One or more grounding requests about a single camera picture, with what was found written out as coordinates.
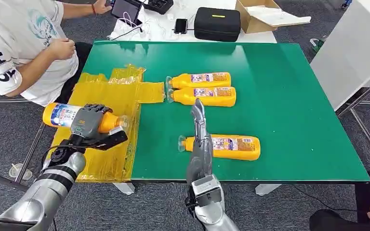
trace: smartphone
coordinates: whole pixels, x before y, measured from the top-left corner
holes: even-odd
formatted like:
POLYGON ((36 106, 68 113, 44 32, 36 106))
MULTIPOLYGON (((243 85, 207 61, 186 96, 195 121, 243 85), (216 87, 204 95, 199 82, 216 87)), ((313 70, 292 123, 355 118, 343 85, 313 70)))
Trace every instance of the smartphone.
POLYGON ((183 18, 178 18, 175 22, 175 29, 173 32, 175 34, 186 34, 186 30, 188 29, 188 20, 183 18))

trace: yellow tape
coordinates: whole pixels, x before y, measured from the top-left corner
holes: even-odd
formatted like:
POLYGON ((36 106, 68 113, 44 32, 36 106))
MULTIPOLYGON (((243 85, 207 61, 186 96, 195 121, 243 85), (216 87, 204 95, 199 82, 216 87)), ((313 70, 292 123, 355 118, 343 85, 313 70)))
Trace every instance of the yellow tape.
MULTIPOLYGON (((143 68, 128 65, 114 69, 109 81, 105 75, 83 73, 75 85, 70 105, 84 106, 101 103, 113 109, 113 114, 129 119, 128 141, 107 151, 87 149, 86 167, 79 182, 121 182, 131 178, 140 121, 140 103, 160 103, 164 100, 164 83, 142 83, 143 68)), ((52 145, 70 136, 70 128, 58 128, 52 145)))

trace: table frame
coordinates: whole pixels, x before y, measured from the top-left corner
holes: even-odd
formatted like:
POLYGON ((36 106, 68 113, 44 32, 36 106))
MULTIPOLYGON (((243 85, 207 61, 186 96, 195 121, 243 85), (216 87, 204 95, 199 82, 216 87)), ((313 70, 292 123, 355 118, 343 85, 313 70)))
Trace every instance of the table frame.
POLYGON ((365 101, 364 99, 370 95, 370 87, 361 94, 358 98, 356 98, 351 104, 347 105, 339 114, 338 117, 341 118, 346 112, 350 111, 351 114, 355 117, 355 120, 359 124, 362 129, 362 132, 365 134, 367 139, 370 141, 370 132, 368 131, 367 127, 362 122, 361 118, 359 117, 358 113, 355 111, 358 105, 370 105, 370 101, 365 101))

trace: orange juice bottle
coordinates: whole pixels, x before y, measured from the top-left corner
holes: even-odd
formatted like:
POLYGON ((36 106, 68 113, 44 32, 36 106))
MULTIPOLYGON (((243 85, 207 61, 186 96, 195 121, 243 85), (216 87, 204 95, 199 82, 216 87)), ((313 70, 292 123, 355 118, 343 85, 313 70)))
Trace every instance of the orange juice bottle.
POLYGON ((177 77, 167 76, 168 89, 199 88, 199 87, 230 87, 228 72, 214 72, 204 74, 181 74, 177 77))
POLYGON ((199 98, 205 106, 232 107, 236 102, 236 90, 233 87, 184 88, 167 91, 168 102, 180 102, 193 105, 199 98))
MULTIPOLYGON (((51 127, 70 127, 77 111, 82 107, 63 103, 51 103, 43 111, 43 122, 51 127)), ((128 119, 125 115, 116 116, 106 112, 98 126, 98 132, 108 133, 111 129, 121 126, 126 130, 128 119)))
MULTIPOLYGON (((180 136, 178 150, 192 151, 195 137, 180 136)), ((212 135, 213 157, 236 160, 257 160, 260 156, 260 142, 257 137, 237 135, 212 135)))

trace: bottle label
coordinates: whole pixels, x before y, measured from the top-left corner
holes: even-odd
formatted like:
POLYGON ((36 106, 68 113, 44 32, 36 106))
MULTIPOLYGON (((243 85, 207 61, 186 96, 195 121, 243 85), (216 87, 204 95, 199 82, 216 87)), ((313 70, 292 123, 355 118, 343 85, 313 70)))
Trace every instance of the bottle label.
POLYGON ((209 97, 209 96, 232 96, 231 88, 194 88, 195 97, 209 97))
POLYGON ((70 127, 80 108, 79 106, 59 103, 52 111, 50 122, 55 126, 70 127))
POLYGON ((226 73, 225 72, 216 72, 216 73, 205 73, 205 74, 194 74, 191 75, 191 81, 193 83, 200 82, 213 82, 213 81, 225 81, 226 73))
POLYGON ((254 143, 251 138, 212 138, 212 142, 214 150, 254 151, 254 143))

